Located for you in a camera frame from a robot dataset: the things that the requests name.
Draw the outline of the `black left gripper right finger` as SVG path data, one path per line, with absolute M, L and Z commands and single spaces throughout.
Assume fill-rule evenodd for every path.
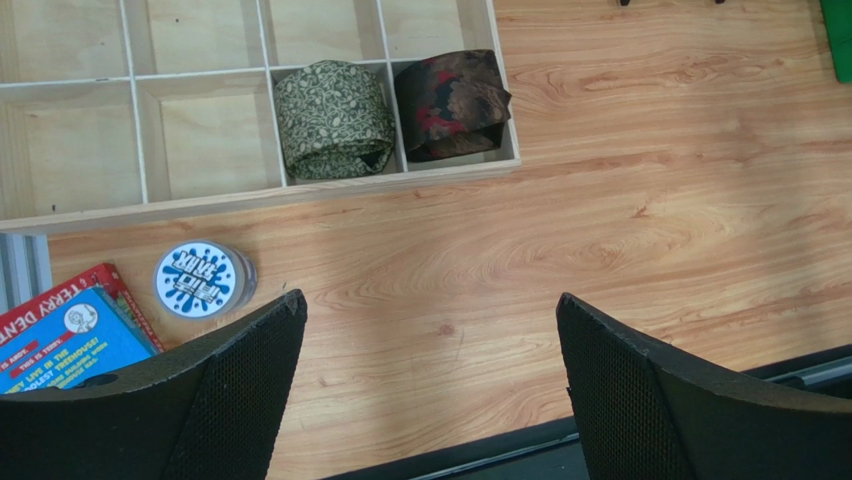
M 736 372 L 572 294 L 556 308 L 593 479 L 847 479 L 851 402 Z

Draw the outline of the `green patterned rolled tie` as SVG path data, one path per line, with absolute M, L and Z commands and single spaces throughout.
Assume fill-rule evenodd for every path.
M 382 173 L 395 150 L 395 119 L 366 67 L 323 60 L 282 78 L 273 102 L 287 173 L 343 180 Z

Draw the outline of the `blue children's book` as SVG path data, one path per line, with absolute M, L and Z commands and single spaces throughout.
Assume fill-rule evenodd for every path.
M 160 353 L 101 287 L 1 322 L 1 392 L 70 389 Z

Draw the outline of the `brown red rolled tie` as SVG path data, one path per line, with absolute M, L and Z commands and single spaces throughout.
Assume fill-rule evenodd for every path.
M 408 160 L 426 163 L 494 151 L 512 119 L 496 53 L 462 50 L 423 59 L 394 78 Z

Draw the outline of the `aluminium frame rail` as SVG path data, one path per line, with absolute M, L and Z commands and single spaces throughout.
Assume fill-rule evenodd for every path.
M 1 234 L 1 313 L 53 287 L 45 235 Z

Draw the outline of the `green plastic bin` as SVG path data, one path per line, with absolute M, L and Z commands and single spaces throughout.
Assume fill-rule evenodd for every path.
M 851 0 L 821 0 L 837 80 L 851 83 Z

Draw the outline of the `wooden compartment organizer box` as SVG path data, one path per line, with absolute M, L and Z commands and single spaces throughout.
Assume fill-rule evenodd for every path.
M 321 60 L 370 71 L 395 107 L 409 65 L 498 51 L 489 1 L 5 1 L 1 229 L 53 234 L 500 176 L 494 151 L 420 163 L 401 140 L 379 174 L 285 168 L 276 85 Z

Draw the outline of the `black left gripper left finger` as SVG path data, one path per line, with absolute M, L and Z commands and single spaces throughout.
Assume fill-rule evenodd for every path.
M 292 290 L 71 389 L 1 399 L 5 479 L 263 479 L 308 320 Z

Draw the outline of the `red children's book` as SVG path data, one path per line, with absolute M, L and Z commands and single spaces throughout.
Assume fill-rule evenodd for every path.
M 165 351 L 154 328 L 112 263 L 101 263 L 52 287 L 1 315 L 1 345 L 5 345 L 82 291 L 102 287 L 147 336 L 157 353 Z

